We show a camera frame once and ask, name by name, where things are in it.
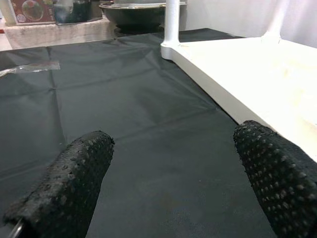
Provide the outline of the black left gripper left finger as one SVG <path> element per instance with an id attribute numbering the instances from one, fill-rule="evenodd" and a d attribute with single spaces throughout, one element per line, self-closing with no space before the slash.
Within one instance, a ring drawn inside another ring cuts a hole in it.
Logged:
<path id="1" fill-rule="evenodd" d="M 32 190 L 5 211 L 7 237 L 84 238 L 114 145 L 114 139 L 102 131 L 68 144 Z"/>

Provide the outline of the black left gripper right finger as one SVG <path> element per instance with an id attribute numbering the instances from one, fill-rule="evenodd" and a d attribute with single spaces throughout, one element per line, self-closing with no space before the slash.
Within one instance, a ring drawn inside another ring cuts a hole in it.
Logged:
<path id="1" fill-rule="evenodd" d="M 235 148 L 279 238 L 317 236 L 317 164 L 299 146 L 254 120 L 238 125 Z"/>

